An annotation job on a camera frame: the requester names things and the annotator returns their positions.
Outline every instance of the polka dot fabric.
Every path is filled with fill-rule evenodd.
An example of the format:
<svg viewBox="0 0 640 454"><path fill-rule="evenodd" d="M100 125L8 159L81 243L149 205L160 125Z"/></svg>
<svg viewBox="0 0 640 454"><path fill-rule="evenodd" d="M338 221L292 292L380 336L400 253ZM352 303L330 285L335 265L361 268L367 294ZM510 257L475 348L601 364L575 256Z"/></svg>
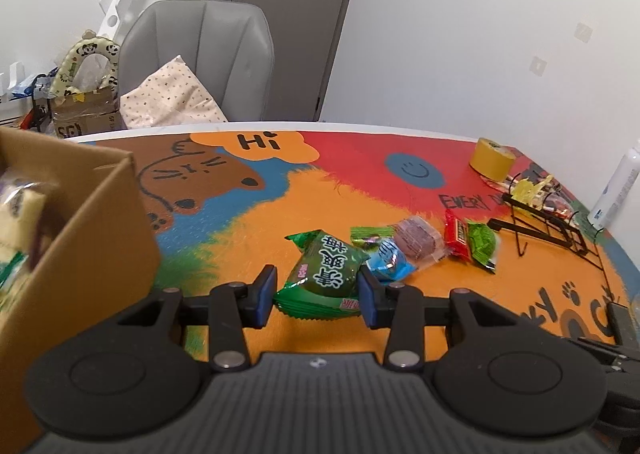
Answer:
<svg viewBox="0 0 640 454"><path fill-rule="evenodd" d="M227 121L180 56L123 95L120 113L129 129Z"/></svg>

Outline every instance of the orange speech bubble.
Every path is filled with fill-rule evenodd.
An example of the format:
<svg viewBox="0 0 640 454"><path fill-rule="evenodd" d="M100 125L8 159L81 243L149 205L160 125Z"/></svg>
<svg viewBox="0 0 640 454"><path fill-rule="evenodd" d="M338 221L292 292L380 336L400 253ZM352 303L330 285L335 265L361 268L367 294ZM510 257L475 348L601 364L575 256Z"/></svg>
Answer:
<svg viewBox="0 0 640 454"><path fill-rule="evenodd" d="M202 145L224 147L227 153L245 160L279 158L289 163L310 163L318 160L320 153L305 143L297 131L260 131L236 133L192 133L191 140Z"/></svg>

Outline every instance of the red painted area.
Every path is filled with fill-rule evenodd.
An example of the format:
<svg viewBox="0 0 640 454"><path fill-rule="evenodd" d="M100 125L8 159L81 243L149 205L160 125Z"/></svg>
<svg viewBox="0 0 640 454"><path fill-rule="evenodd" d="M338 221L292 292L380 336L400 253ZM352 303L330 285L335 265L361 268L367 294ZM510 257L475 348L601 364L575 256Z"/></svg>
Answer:
<svg viewBox="0 0 640 454"><path fill-rule="evenodd" d="M305 142L320 153L313 165L373 198L414 213L442 216L446 203L456 214L470 219L506 214L505 207L498 205L491 196L498 200L500 193L488 187L468 164L476 146L474 142L402 135L301 132ZM386 168L385 158L392 153L415 155L431 163L444 176L444 186L424 189L403 181ZM529 164L529 158L521 156L511 170L512 174ZM477 196L487 208L471 200Z"/></svg>

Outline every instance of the orange painted area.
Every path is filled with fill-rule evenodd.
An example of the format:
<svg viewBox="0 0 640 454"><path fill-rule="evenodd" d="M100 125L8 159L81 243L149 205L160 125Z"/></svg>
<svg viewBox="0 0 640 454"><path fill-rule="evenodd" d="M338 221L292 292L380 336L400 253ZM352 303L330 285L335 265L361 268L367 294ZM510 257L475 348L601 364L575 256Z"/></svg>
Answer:
<svg viewBox="0 0 640 454"><path fill-rule="evenodd" d="M311 163L320 153L297 131L262 131L254 133L192 133L191 140L202 145L224 147L232 155L244 160L279 158L289 163Z"/></svg>
<svg viewBox="0 0 640 454"><path fill-rule="evenodd" d="M222 282L251 281L264 264L272 263L278 268L278 284L282 287L300 257L295 245L284 236L321 228L348 241L351 226L386 225L410 215L406 209L339 185L317 169L289 173L289 181L290 188L284 196L259 203L239 215L226 231L215 234L215 244L202 245L202 250L210 253L211 268ZM443 230L444 214L421 216ZM438 297L447 296L452 288L467 287L518 314L529 314L533 307L536 315L545 317L543 327L557 335L566 335L561 327L563 322L566 324L570 318L582 320L589 335L612 342L598 329L591 310L594 307L595 317L606 324L604 277L598 269L569 251L533 238L527 240L527 254L518 257L514 235L502 231L500 237L502 244L495 275L475 265L446 258L412 274L406 282L419 287L425 295ZM622 280L605 257L604 261L613 294L620 298L621 304L628 305ZM541 288L548 294L552 312L543 309ZM426 329L425 333L428 358L440 357L446 351L444 331ZM388 331L370 331L360 318L333 322L296 320L274 309L265 329L245 330L245 334L255 360L265 351L374 351L380 357Z"/></svg>

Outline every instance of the blue circle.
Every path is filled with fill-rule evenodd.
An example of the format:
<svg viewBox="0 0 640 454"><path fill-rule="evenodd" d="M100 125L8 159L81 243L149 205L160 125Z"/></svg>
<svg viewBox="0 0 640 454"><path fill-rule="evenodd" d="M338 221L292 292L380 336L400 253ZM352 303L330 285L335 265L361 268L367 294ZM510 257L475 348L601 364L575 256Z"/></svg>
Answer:
<svg viewBox="0 0 640 454"><path fill-rule="evenodd" d="M444 177L436 167L415 155L393 153L385 160L386 168L398 178L421 189L439 189Z"/></svg>

